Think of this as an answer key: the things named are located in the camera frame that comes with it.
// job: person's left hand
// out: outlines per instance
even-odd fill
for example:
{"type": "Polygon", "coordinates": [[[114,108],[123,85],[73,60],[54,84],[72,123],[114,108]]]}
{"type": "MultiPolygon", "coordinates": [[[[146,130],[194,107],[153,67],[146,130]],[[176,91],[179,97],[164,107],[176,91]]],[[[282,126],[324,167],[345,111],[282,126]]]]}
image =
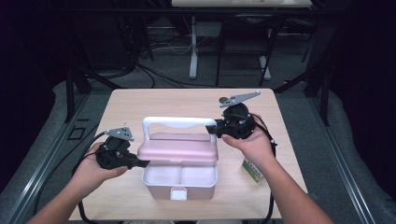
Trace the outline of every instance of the person's left hand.
{"type": "MultiPolygon", "coordinates": [[[[87,155],[95,152],[101,144],[103,143],[94,144],[87,155]]],[[[82,199],[99,188],[105,180],[123,175],[127,170],[126,166],[112,170],[103,169],[96,161],[96,155],[92,154],[81,162],[68,185],[70,188],[78,190],[82,199]]]]}

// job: person's left arm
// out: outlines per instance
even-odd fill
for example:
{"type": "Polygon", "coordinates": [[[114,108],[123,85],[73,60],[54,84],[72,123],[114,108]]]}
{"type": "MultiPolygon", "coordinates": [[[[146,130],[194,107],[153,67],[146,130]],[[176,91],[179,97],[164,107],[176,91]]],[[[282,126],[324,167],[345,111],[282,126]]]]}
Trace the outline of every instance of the person's left arm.
{"type": "MultiPolygon", "coordinates": [[[[88,154],[96,151],[100,145],[101,143],[94,144],[88,154]]],[[[99,188],[105,180],[122,175],[127,170],[126,166],[112,170],[102,169],[94,154],[88,156],[81,162],[66,187],[28,223],[65,223],[82,199],[99,188]]]]}

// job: pink lid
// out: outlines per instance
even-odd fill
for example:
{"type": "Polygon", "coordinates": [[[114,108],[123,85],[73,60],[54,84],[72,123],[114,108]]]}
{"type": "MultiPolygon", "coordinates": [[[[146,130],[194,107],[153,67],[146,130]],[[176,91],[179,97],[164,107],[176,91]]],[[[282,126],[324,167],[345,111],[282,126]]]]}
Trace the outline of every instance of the pink lid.
{"type": "Polygon", "coordinates": [[[152,133],[137,150],[142,161],[217,161],[218,145],[207,133],[152,133]]]}

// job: pink toolbox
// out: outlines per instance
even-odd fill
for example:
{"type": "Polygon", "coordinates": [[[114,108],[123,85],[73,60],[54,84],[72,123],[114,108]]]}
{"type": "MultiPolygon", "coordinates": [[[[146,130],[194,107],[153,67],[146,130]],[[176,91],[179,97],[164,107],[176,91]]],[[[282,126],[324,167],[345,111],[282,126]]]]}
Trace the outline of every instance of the pink toolbox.
{"type": "Polygon", "coordinates": [[[205,133],[213,119],[147,117],[145,141],[137,158],[150,161],[142,179],[154,198],[171,200],[211,199],[218,182],[218,145],[214,134],[205,133]],[[149,125],[171,128],[203,126],[203,133],[149,133],[149,125]]]}

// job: light wood tabletop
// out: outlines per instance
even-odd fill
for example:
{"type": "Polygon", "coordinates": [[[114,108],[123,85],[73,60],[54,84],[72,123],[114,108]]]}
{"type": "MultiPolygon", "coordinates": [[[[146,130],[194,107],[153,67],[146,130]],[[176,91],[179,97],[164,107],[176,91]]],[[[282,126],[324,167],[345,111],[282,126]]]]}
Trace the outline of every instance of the light wood tabletop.
{"type": "Polygon", "coordinates": [[[311,7],[310,0],[172,0],[173,7],[311,7]]]}
{"type": "MultiPolygon", "coordinates": [[[[277,142],[276,157],[298,185],[306,192],[285,123],[274,93],[268,89],[153,89],[115,90],[107,103],[98,127],[129,127],[134,135],[129,151],[136,153],[144,141],[142,120],[148,116],[222,119],[219,108],[222,96],[260,91],[261,95],[244,102],[250,112],[262,116],[277,142]]],[[[166,132],[168,127],[150,127],[150,132],[166,132]]],[[[177,133],[206,133],[205,127],[177,129],[177,133]]],[[[102,136],[98,141],[105,141],[102,136]]],[[[171,201],[154,199],[142,181],[143,168],[135,167],[126,174],[107,180],[83,200],[86,216],[92,220],[200,220],[255,219],[268,212],[270,189],[267,182],[256,183],[243,168],[242,153],[218,139],[219,179],[211,200],[171,201]]],[[[280,218],[275,205],[274,218],[280,218]]],[[[80,220],[76,209],[71,220],[80,220]]]]}

